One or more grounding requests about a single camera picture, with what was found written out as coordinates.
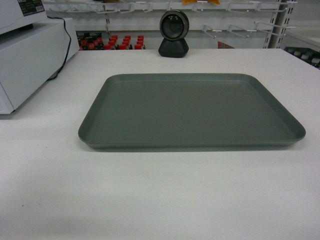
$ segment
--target power cord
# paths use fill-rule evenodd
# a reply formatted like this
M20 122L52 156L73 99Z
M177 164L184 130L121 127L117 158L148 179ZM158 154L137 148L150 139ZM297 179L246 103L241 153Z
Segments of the power cord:
M65 55L65 58L64 58L64 61L63 61L63 64L62 66L58 69L58 71L55 72L55 75L53 77L50 77L48 78L47 81L50 81L50 80L53 80L53 79L56 79L58 74L61 72L61 70L64 68L66 62L67 62L67 58L68 58L68 54L69 54L69 51L70 51L70 46L71 46L71 36L70 34L68 33L67 31L67 28L66 28L66 20L64 20L62 17L51 17L51 16L48 16L49 19L59 19L59 20L63 20L63 27L64 27L64 31L66 32L66 34L69 36L69 44L68 44L68 48L66 50L66 55Z

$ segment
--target red bottle cap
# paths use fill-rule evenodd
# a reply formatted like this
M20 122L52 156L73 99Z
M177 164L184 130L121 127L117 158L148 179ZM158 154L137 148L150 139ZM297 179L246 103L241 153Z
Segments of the red bottle cap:
M91 42L87 44L87 48L88 50L94 50L95 49L95 45Z
M115 43L117 42L117 40L118 40L118 38L116 38L114 36L110 38L110 41L114 41Z
M81 40L81 46L84 47L84 46L87 46L87 39L83 39Z
M110 44L105 44L103 45L104 50L111 50L111 45Z
M97 40L98 44L103 44L104 43L103 40L102 40L102 37L98 37L96 40Z
M108 43L109 43L111 46L116 45L116 42L115 42L114 40L110 40Z
M135 50L142 49L142 45L141 44L136 44L136 45L134 45L134 49Z
M125 44L120 44L119 45L119 49L120 50L126 50L127 49L127 46Z
M128 40L123 40L122 44L125 45L126 47L128 47L129 46L129 41Z
M144 45L144 41L141 41L141 40L138 40L138 41L136 41L136 44L140 44L140 45Z

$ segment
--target bottle cap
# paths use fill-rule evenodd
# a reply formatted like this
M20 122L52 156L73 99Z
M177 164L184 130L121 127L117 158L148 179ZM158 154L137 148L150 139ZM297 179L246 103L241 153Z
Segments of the bottle cap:
M136 44L140 44L140 45L144 45L144 41L141 41L141 40L138 40L138 41L136 41Z
M115 42L114 40L110 40L108 43L109 43L111 46L115 46L115 45L116 45L116 42Z
M111 50L111 45L110 44L105 44L103 45L104 50Z
M128 40L123 40L123 41L122 41L122 44L125 45L126 47L128 47L130 43L129 43Z
M303 55L301 56L301 59L302 59L302 60L308 60L308 58L309 58L309 56L306 55L306 54L303 54Z
M120 50L126 50L127 49L127 46L125 44L120 44L119 45L119 49Z
M95 45L92 42L89 42L87 44L87 48L88 48L88 50L94 50L95 49Z
M320 58L313 58L312 61L311 61L313 64L318 64L320 63Z
M142 45L141 44L136 44L136 45L134 45L134 49L135 50L142 49Z

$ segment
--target metal peg hook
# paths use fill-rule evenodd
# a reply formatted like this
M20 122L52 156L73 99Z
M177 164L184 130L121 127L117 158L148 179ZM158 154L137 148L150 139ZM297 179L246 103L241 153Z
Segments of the metal peg hook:
M261 7L263 4L274 4L274 5L278 5L278 6L281 6L281 5L292 5L292 4L296 4L298 3L297 1L287 1L287 2L259 2L259 1L250 1L251 3L256 3L256 8L255 10L258 11L258 12L270 12L270 13L283 13L285 11L288 10L287 7L285 7L284 9L282 10L279 10L279 9L266 9L266 10L261 10Z
M135 3L136 3L136 4L147 5L147 8L146 8L146 9L144 9L144 8L142 9L142 11L145 12L145 13L149 13L149 12L152 12L152 11L153 11L152 3L151 3L151 2L136 1Z
M236 28L236 29L239 29L239 30L242 30L242 31L246 31L246 32L250 32L250 33L257 31L256 29L248 30L248 29L244 29L244 28L242 28L242 27L239 27L239 26L236 26L236 25L232 25L232 24L231 24L231 25L229 26L229 28L228 28L228 32L231 33L231 34L237 35L237 36L239 36L239 37L241 37L241 38L244 38L244 39L249 38L249 35L242 35L242 34L239 34L239 33L237 33L237 32L234 32L234 31L233 31L233 28Z
M168 6L166 7L167 11L172 10L172 1L168 2Z
M222 30L212 29L212 28L209 27L208 25L204 25L202 31L204 31L205 34L209 35L209 36L210 36L211 38L213 38L213 39L217 38L217 36L216 36L216 35L211 35L208 31L215 32L215 33L220 33L220 32L222 32Z
M121 14L128 14L128 13L132 13L132 12L134 12L135 11L135 8L134 8L134 6L132 5L132 4L130 4L130 7L129 7L129 10L124 10L124 11L119 11L119 13L121 13Z
M200 8L200 10L199 10L198 4L201 4L201 6L202 6L202 4L207 4L207 3L208 3L208 1L201 1L201 0L196 1L196 2L192 5L192 11L197 12L197 13L202 13L202 12L204 11L204 9L203 9L203 8Z
M232 10L232 4L234 4L234 5L240 5L240 4L253 4L253 2L249 2L249 3L247 3L247 2L229 2L228 4L227 4L227 6L226 6L226 9L225 10L227 10L228 12L233 12L233 13L238 13L238 14L245 14L245 13L248 13L249 12L249 10L247 9L247 10L245 10L245 11L238 11L238 10Z
M265 23L265 22L255 22L255 29L257 31L260 31L260 32L264 32L264 33L267 33L267 34L271 34L273 36L277 36L277 37L284 37L285 34L277 34L277 33L274 33L272 31L268 31L268 30L263 30L263 29L258 29L258 25L259 24L262 24L262 25L268 25L268 26L272 26L272 27L276 27L276 28L281 28L281 29L287 29L286 26L280 26L280 25L275 25L275 24L271 24L271 23Z

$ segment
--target white counter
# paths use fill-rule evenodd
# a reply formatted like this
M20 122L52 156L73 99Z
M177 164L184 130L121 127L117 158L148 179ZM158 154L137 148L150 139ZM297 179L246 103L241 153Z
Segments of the white counter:
M289 148L100 152L78 129L124 73L242 73L305 127ZM0 240L318 240L320 71L280 49L78 52L0 116Z

